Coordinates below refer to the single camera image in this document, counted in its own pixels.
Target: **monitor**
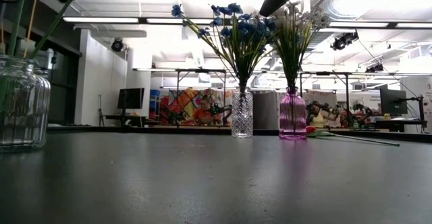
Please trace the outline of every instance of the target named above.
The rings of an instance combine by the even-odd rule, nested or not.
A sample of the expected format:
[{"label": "monitor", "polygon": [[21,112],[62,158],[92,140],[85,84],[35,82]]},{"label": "monitor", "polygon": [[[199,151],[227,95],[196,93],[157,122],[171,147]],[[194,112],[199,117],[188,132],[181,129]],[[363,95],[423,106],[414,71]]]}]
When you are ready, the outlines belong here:
[{"label": "monitor", "polygon": [[141,109],[144,97],[143,88],[120,89],[118,109]]},{"label": "monitor", "polygon": [[406,99],[406,92],[402,90],[379,89],[381,95],[381,110],[382,113],[393,115],[408,114],[408,106],[406,101],[398,103],[398,99]]}]

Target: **green stem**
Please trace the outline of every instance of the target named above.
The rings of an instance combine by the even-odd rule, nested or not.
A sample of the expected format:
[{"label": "green stem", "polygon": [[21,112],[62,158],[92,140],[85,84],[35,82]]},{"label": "green stem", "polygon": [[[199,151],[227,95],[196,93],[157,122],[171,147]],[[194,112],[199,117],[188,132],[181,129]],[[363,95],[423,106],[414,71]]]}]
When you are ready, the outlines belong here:
[{"label": "green stem", "polygon": [[19,0],[18,1],[18,8],[17,8],[16,17],[15,17],[15,24],[13,25],[14,27],[12,28],[11,40],[9,43],[9,56],[14,56],[14,54],[15,54],[15,47],[16,47],[16,41],[17,41],[17,37],[18,37],[18,30],[20,28],[22,9],[24,8],[24,2],[25,1],[26,0]]},{"label": "green stem", "polygon": [[37,53],[42,48],[43,44],[47,41],[47,39],[51,36],[51,34],[54,32],[55,27],[57,27],[58,23],[63,17],[63,14],[65,13],[66,9],[69,7],[70,3],[72,3],[74,0],[67,0],[63,8],[61,8],[61,11],[57,14],[55,17],[54,22],[51,24],[51,27],[49,27],[48,32],[42,37],[42,39],[38,42],[38,46],[33,50],[32,54],[30,55],[30,59],[34,59],[36,57]]}]

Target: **glass vase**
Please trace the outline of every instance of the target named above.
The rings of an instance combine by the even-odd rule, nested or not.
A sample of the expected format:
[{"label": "glass vase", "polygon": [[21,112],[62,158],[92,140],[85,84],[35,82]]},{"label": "glass vase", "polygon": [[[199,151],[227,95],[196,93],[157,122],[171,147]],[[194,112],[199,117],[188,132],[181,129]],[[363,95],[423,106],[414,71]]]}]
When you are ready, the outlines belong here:
[{"label": "glass vase", "polygon": [[236,138],[249,138],[253,135],[253,95],[246,87],[233,93],[232,98],[232,136]]},{"label": "glass vase", "polygon": [[286,88],[279,112],[279,138],[306,140],[306,103],[298,95],[297,88]]},{"label": "glass vase", "polygon": [[0,152],[40,148],[46,141],[51,85],[34,66],[0,56]]}]

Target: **pink glass vase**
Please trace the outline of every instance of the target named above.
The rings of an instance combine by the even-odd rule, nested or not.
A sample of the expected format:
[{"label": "pink glass vase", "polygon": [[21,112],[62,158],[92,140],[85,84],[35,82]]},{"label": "pink glass vase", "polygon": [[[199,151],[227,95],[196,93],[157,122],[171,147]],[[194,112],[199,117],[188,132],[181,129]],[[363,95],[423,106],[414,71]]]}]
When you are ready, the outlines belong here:
[{"label": "pink glass vase", "polygon": [[279,138],[306,140],[306,103],[298,95],[297,88],[286,88],[280,104]]}]

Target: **gray tabletop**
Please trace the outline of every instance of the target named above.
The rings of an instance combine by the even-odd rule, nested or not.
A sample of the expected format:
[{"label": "gray tabletop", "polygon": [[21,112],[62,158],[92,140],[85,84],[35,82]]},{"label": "gray tabletop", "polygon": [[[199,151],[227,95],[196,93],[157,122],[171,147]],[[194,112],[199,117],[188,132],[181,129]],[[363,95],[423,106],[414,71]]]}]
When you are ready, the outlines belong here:
[{"label": "gray tabletop", "polygon": [[431,223],[432,145],[79,133],[0,155],[0,223]]}]

